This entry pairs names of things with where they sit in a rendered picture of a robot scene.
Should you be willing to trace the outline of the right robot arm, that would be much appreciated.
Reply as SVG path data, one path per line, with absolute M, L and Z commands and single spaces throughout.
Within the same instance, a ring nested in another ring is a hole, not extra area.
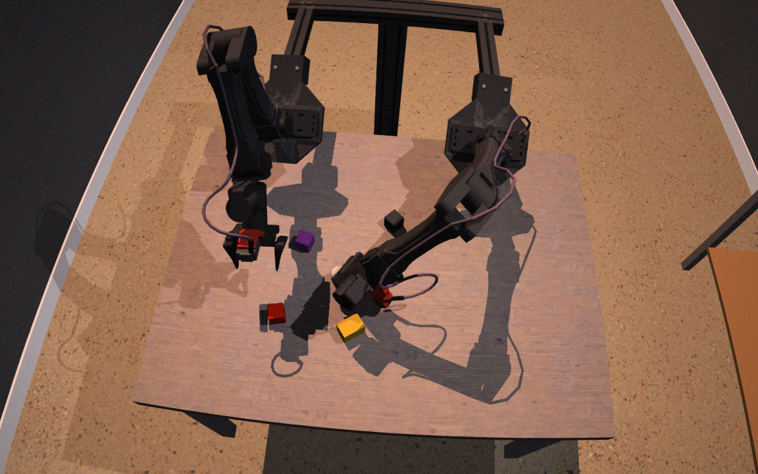
M 255 67 L 257 37 L 251 25 L 211 31 L 207 33 L 207 41 L 215 62 L 220 64 L 219 72 L 215 71 L 204 43 L 197 72 L 207 75 L 218 101 L 230 170 L 235 141 L 238 145 L 231 177 L 234 185 L 228 189 L 226 212 L 230 219 L 244 223 L 256 210 L 267 207 L 266 184 L 260 180 L 270 177 L 272 160 L 270 153 L 265 152 L 263 140 L 282 139 L 284 135 L 316 137 L 318 111 L 279 108 L 271 102 Z

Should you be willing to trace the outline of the red cube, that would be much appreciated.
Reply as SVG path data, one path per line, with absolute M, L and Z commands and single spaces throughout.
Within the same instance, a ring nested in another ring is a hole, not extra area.
M 270 324 L 279 324 L 286 322 L 285 306 L 283 303 L 267 304 L 268 320 Z

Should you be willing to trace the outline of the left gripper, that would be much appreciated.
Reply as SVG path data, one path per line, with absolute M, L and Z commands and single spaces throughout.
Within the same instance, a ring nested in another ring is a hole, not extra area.
M 355 255 L 350 256 L 350 258 L 345 262 L 345 265 L 340 268 L 339 272 L 335 273 L 331 278 L 335 287 L 339 288 L 340 284 L 345 281 L 349 274 L 354 274 L 355 265 L 362 259 L 363 256 L 364 255 L 362 255 L 361 252 L 357 252 Z M 384 307 L 387 307 L 387 304 L 392 298 L 392 293 L 390 293 L 389 290 L 390 289 L 381 289 L 379 288 L 379 285 L 377 285 L 377 287 L 371 293 L 369 292 L 369 294 L 377 302 L 381 302 Z

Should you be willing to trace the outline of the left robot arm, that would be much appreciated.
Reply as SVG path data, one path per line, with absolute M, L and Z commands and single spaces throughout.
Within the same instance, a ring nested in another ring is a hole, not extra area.
M 455 129 L 457 129 L 457 133 L 455 133 Z M 472 131 L 472 133 L 467 133 L 467 131 Z M 335 301 L 346 310 L 353 310 L 356 304 L 363 299 L 363 295 L 365 296 L 367 292 L 372 292 L 377 287 L 383 273 L 393 262 L 402 258 L 388 272 L 383 280 L 383 287 L 389 283 L 396 283 L 396 285 L 400 283 L 404 277 L 402 272 L 408 268 L 411 262 L 430 251 L 434 246 L 455 239 L 459 235 L 466 243 L 474 239 L 496 210 L 467 222 L 466 225 L 458 224 L 451 227 L 451 223 L 465 219 L 455 206 L 461 201 L 461 205 L 474 217 L 476 214 L 481 214 L 495 207 L 500 201 L 497 196 L 499 189 L 496 186 L 498 170 L 493 167 L 493 162 L 497 149 L 503 143 L 506 134 L 506 131 L 495 131 L 492 125 L 487 128 L 453 125 L 450 148 L 454 152 L 474 153 L 472 165 L 467 166 L 465 170 L 455 175 L 445 187 L 445 191 L 434 205 L 436 210 L 429 218 L 408 233 L 400 235 L 396 239 L 387 240 L 381 246 L 368 251 L 356 263 L 354 274 L 349 274 L 345 281 L 340 284 L 340 287 L 335 289 L 333 293 Z M 507 139 L 501 148 L 501 152 L 497 156 L 496 166 L 505 166 L 511 159 L 524 159 L 526 135 L 510 132 L 509 137 L 512 139 Z M 453 146 L 454 143 L 455 146 Z M 470 146 L 470 148 L 465 148 L 465 146 Z

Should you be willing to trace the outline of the yellow block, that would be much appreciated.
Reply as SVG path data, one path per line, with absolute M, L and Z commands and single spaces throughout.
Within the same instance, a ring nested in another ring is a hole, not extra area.
M 345 343 L 366 331 L 366 326 L 357 313 L 337 323 L 336 326 Z

